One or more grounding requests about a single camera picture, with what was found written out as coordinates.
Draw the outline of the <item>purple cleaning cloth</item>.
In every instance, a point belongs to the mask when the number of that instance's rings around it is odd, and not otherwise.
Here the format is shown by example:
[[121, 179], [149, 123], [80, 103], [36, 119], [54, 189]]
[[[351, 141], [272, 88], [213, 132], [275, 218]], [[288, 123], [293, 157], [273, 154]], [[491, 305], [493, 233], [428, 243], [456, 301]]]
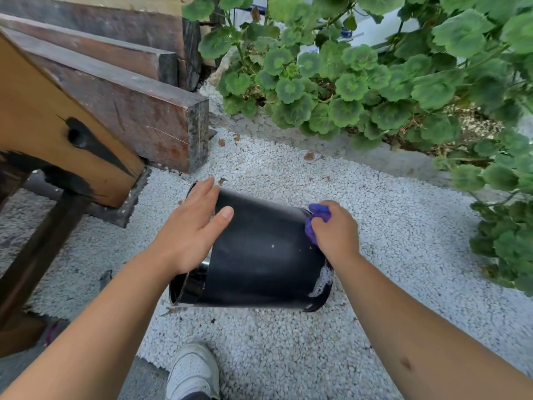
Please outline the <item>purple cleaning cloth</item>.
[[310, 215], [305, 221], [304, 232], [309, 238], [310, 242], [318, 246], [316, 239], [316, 233], [313, 229], [312, 221], [313, 219], [321, 219], [324, 223], [327, 223], [331, 219], [331, 212], [328, 205], [320, 203], [311, 203], [308, 205], [308, 210]]

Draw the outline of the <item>dark weathered wooden beam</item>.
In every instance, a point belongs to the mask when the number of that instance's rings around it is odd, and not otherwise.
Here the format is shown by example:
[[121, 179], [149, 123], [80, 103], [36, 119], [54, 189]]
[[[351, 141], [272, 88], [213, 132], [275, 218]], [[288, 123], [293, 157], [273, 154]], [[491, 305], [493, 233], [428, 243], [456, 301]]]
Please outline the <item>dark weathered wooden beam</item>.
[[174, 52], [178, 86], [188, 91], [202, 73], [200, 25], [180, 16], [55, 0], [0, 0], [0, 13]]

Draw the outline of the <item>white container behind plant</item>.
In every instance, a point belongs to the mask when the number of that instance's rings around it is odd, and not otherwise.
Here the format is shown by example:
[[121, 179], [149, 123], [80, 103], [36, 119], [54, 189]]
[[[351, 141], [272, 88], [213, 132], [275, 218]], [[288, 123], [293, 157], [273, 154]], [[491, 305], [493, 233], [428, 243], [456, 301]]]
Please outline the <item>white container behind plant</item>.
[[[252, 5], [245, 9], [234, 9], [230, 11], [230, 18], [232, 23], [239, 27], [244, 22], [250, 22], [253, 7], [257, 7], [261, 14], [261, 22], [264, 20], [264, 13], [266, 11], [267, 0], [253, 0]], [[380, 23], [374, 21], [367, 12], [364, 12], [358, 5], [354, 10], [356, 19], [356, 29], [349, 30], [345, 27], [341, 30], [339, 41], [347, 41], [352, 46], [359, 46], [367, 44], [369, 46], [376, 46], [383, 44], [390, 36], [396, 34], [398, 31], [409, 33], [419, 28], [419, 23], [416, 19], [408, 19], [403, 22], [398, 16], [400, 8], [397, 8], [384, 15]]]

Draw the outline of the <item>white sneaker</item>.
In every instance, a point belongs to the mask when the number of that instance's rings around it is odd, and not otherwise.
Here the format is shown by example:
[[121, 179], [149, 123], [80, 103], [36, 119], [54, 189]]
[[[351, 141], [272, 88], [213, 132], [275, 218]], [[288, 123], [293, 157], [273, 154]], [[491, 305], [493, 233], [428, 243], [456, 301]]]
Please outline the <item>white sneaker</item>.
[[220, 370], [205, 344], [188, 343], [177, 352], [165, 400], [221, 400]]

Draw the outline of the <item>grey metal base plate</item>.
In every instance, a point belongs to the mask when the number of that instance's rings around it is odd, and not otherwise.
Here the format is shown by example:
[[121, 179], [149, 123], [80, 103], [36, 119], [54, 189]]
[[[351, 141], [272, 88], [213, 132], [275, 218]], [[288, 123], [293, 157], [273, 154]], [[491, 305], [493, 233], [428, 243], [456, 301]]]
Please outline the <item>grey metal base plate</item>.
[[[92, 203], [87, 208], [86, 214], [118, 227], [126, 228], [130, 221], [130, 216], [134, 212], [139, 196], [148, 183], [150, 174], [151, 168], [147, 166], [119, 208], [111, 208]], [[63, 194], [63, 189], [45, 181], [45, 175], [40, 170], [32, 172], [23, 184], [23, 188], [53, 201], [58, 201]]]

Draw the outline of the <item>person's right hand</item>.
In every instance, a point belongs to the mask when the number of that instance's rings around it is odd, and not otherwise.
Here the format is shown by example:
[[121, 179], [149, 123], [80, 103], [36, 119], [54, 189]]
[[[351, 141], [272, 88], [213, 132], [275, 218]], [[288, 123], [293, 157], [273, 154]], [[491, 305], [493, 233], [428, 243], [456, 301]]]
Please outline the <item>person's right hand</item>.
[[335, 270], [346, 268], [362, 258], [359, 248], [358, 224], [350, 213], [338, 204], [338, 238], [333, 248], [321, 248]]

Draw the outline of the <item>pale wooden plank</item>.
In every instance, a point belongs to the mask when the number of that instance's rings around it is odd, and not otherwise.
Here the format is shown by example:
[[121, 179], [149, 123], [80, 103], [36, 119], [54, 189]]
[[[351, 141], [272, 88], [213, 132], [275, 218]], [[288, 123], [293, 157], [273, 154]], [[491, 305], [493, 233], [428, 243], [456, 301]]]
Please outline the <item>pale wooden plank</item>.
[[182, 6], [193, 0], [54, 0], [75, 4], [181, 16]]

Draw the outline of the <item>orange wooden beam with knot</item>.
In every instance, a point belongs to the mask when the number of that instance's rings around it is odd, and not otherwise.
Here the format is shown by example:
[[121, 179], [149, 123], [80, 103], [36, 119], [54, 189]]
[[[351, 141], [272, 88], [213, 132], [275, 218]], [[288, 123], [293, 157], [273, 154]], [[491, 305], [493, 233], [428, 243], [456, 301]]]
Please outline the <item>orange wooden beam with knot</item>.
[[0, 31], [0, 162], [118, 208], [145, 164]]

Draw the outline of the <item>person's left hand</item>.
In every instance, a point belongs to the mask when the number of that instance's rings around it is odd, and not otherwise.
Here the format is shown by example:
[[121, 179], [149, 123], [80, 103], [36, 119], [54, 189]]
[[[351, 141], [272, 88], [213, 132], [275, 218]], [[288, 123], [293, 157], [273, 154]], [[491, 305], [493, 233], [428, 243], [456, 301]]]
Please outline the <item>person's left hand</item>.
[[207, 208], [216, 207], [219, 193], [212, 176], [197, 181], [145, 250], [169, 278], [190, 272], [207, 257], [212, 248], [207, 248]]

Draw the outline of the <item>person's right forearm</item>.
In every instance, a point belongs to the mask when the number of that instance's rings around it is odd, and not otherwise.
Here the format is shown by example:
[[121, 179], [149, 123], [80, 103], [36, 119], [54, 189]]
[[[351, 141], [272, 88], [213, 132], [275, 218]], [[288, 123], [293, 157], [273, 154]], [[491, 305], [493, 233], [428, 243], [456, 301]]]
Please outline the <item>person's right forearm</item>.
[[533, 380], [390, 281], [362, 255], [329, 258], [405, 400], [533, 400]]

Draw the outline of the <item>green geranium plant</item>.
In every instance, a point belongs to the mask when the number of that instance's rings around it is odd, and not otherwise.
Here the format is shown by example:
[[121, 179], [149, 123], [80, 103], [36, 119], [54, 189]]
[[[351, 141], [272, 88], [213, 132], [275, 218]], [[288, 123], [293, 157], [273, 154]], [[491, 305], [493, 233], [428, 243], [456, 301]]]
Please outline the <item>green geranium plant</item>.
[[[205, 59], [236, 50], [217, 85], [224, 111], [262, 106], [282, 129], [433, 156], [475, 199], [470, 248], [490, 258], [486, 276], [533, 298], [533, 139], [517, 128], [533, 115], [533, 0], [267, 0], [263, 22], [253, 7], [236, 27], [230, 11], [252, 1], [182, 6], [190, 21], [225, 19], [199, 43]], [[419, 28], [352, 46], [338, 38], [356, 5], [377, 23], [400, 8]]]

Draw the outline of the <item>brown wooden block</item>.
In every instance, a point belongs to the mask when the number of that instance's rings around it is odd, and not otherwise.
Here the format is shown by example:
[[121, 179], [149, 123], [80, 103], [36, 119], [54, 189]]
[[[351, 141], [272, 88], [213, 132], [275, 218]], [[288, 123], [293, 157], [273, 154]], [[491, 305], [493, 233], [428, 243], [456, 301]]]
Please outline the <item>brown wooden block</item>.
[[19, 312], [0, 324], [0, 358], [28, 350], [43, 335], [47, 321], [40, 316]]

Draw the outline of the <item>dark wooden post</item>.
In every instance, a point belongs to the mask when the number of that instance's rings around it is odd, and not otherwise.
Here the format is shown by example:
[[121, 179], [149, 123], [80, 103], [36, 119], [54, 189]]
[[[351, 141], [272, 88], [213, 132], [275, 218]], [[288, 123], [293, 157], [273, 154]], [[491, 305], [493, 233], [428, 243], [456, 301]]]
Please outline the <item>dark wooden post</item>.
[[0, 278], [0, 329], [30, 298], [92, 201], [63, 192]]

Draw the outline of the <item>person's left forearm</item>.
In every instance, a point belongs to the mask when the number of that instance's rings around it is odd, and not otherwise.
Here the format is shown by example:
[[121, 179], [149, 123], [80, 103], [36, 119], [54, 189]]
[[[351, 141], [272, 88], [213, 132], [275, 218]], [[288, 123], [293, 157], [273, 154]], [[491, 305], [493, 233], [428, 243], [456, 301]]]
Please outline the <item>person's left forearm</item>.
[[0, 400], [117, 400], [160, 296], [183, 272], [175, 255], [132, 258]]

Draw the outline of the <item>black plastic bucket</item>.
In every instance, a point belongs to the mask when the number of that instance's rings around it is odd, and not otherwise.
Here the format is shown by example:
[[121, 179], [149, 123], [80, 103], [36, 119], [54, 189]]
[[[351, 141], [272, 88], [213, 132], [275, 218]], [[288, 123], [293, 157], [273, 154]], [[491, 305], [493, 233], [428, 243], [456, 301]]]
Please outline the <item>black plastic bucket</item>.
[[221, 189], [215, 214], [234, 215], [206, 258], [169, 283], [176, 307], [297, 309], [314, 312], [328, 300], [334, 270], [310, 221], [326, 207], [290, 207]]

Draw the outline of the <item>large dark wooden beam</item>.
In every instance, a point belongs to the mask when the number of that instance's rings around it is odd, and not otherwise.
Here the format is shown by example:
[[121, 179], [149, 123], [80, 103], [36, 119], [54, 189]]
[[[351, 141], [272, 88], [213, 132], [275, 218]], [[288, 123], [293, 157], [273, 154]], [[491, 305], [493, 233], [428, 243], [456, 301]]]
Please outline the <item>large dark wooden beam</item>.
[[125, 145], [148, 161], [196, 172], [209, 154], [209, 99], [0, 27]]

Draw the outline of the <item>thin dark wooden beam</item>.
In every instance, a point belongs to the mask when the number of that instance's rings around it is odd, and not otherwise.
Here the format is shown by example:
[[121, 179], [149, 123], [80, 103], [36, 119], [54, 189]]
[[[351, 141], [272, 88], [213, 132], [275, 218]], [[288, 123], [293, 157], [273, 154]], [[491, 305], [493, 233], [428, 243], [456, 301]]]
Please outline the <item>thin dark wooden beam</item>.
[[178, 60], [173, 52], [4, 13], [0, 13], [0, 29], [16, 42], [25, 35], [178, 86]]

